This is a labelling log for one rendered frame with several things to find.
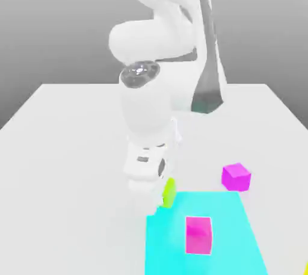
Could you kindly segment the large cyan box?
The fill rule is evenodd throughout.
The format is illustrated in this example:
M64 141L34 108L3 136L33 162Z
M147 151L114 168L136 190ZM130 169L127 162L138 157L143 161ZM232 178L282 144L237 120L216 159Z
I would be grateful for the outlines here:
M210 255L185 252L187 217L209 217ZM179 192L146 221L144 275L268 275L238 193Z

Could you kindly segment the small pink cube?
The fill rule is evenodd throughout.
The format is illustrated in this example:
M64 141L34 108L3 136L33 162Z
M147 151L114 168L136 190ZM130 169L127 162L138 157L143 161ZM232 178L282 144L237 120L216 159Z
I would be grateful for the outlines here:
M206 255L212 253L212 219L210 217L187 216L185 218L185 253Z

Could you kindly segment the small magenta cube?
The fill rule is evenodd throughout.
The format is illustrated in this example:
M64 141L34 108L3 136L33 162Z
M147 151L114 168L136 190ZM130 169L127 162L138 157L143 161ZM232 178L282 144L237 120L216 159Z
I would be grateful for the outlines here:
M250 187L251 173L240 163L223 167L221 183L229 191L248 191Z

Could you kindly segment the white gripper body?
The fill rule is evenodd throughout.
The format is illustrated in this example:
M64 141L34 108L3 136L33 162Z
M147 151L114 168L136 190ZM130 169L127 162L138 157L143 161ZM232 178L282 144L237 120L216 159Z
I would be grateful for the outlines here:
M128 189L137 212L142 215L154 215L163 204L163 192L166 178L156 181L141 181L128 178Z

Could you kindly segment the small lime cube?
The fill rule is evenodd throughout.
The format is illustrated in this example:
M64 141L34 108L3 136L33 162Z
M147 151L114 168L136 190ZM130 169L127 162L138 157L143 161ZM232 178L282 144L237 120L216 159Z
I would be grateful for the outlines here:
M163 208L171 208L176 197L176 183L174 178L169 178L162 193Z

